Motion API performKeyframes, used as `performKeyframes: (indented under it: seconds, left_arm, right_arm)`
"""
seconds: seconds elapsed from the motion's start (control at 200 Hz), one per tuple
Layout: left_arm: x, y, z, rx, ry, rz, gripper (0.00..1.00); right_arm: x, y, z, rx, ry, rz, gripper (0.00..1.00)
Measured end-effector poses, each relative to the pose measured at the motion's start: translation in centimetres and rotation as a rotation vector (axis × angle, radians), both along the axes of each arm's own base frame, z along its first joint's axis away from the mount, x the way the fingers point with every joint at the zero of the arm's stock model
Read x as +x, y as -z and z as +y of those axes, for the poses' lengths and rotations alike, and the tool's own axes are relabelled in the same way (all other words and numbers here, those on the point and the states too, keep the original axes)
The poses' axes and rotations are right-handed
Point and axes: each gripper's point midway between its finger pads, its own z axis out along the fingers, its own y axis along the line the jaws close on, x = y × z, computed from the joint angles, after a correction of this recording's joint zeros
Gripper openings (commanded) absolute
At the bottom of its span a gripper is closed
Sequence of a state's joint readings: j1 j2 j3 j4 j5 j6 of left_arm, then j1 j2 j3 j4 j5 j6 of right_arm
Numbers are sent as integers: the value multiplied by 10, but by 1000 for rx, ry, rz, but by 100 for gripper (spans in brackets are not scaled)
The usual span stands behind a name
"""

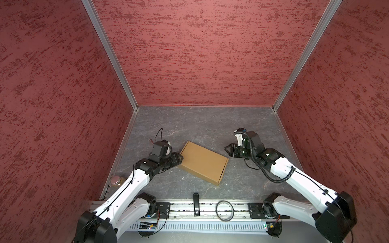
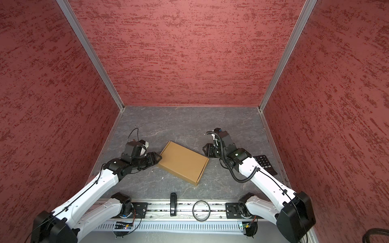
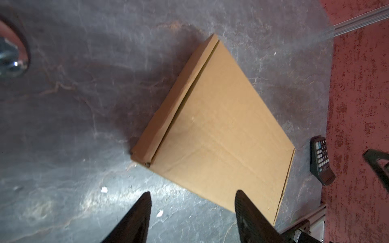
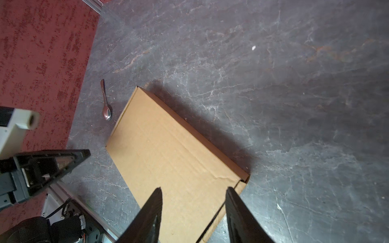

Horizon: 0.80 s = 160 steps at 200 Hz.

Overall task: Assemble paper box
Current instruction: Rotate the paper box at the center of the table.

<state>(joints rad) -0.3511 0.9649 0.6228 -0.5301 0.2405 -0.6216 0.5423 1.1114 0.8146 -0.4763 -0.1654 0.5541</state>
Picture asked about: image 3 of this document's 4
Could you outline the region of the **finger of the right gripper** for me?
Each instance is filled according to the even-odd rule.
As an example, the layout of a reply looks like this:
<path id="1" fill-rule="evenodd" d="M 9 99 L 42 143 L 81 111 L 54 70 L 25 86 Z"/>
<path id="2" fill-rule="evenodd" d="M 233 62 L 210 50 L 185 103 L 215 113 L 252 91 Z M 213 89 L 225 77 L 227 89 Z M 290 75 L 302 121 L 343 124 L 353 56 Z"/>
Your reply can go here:
<path id="1" fill-rule="evenodd" d="M 363 153 L 364 160 L 380 179 L 384 188 L 389 192 L 389 154 L 374 149 L 368 149 Z M 380 165 L 380 161 L 387 161 L 385 166 Z"/>

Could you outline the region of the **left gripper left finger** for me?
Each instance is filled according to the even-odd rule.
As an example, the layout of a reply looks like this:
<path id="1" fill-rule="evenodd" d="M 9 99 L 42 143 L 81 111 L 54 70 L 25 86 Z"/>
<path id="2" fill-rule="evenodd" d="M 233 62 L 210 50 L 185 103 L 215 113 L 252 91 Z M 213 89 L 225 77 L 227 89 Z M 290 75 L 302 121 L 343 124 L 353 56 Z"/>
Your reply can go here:
<path id="1" fill-rule="evenodd" d="M 148 191 L 141 195 L 102 243 L 145 243 L 151 211 L 152 198 Z"/>

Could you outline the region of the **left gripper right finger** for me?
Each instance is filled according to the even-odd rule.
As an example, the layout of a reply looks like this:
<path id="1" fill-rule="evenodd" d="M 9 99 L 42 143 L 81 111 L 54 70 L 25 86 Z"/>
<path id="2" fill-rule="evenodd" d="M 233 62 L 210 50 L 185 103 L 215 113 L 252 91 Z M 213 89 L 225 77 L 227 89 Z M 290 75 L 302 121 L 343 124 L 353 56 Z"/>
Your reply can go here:
<path id="1" fill-rule="evenodd" d="M 284 243 L 286 240 L 242 190 L 235 196 L 235 213 L 242 243 Z"/>

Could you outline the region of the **brown cardboard box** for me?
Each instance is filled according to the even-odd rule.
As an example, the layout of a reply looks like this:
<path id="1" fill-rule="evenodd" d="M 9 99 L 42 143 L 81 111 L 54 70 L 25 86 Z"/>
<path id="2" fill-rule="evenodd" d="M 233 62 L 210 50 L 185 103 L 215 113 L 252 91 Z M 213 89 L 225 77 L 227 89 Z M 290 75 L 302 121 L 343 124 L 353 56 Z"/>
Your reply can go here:
<path id="1" fill-rule="evenodd" d="M 131 158 L 227 210 L 244 191 L 275 224 L 295 147 L 213 34 L 193 52 Z"/>

